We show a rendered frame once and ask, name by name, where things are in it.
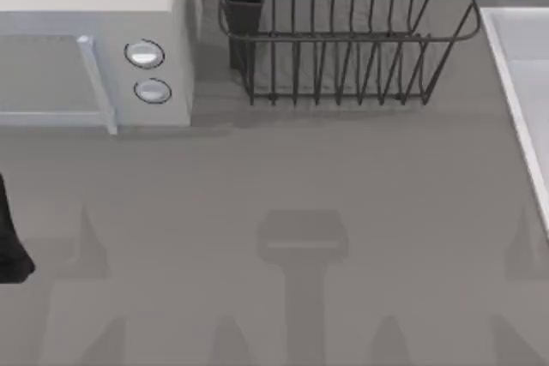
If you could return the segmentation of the round silver microwave knob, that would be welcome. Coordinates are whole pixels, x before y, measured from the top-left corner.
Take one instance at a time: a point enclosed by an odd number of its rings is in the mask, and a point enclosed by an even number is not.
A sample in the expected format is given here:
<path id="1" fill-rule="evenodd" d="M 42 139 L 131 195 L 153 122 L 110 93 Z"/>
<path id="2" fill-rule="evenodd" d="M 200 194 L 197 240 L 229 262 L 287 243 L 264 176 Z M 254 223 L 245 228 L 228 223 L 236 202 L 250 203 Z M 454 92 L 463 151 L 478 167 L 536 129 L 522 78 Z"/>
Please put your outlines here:
<path id="1" fill-rule="evenodd" d="M 138 69 L 155 69 L 165 61 L 166 54 L 156 42 L 140 39 L 125 45 L 124 57 Z"/>
<path id="2" fill-rule="evenodd" d="M 172 97 L 171 87 L 163 80 L 149 78 L 133 86 L 134 95 L 149 105 L 163 105 Z"/>

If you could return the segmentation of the microwave oven door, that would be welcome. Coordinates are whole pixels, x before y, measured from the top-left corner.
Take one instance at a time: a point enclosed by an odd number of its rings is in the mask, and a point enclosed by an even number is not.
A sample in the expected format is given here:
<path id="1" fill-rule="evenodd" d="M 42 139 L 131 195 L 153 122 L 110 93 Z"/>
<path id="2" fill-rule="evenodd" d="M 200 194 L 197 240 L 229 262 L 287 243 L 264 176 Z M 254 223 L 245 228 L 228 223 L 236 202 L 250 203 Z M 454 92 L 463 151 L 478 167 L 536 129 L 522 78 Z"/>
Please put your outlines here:
<path id="1" fill-rule="evenodd" d="M 0 35 L 0 127 L 102 127 L 118 123 L 89 35 Z"/>

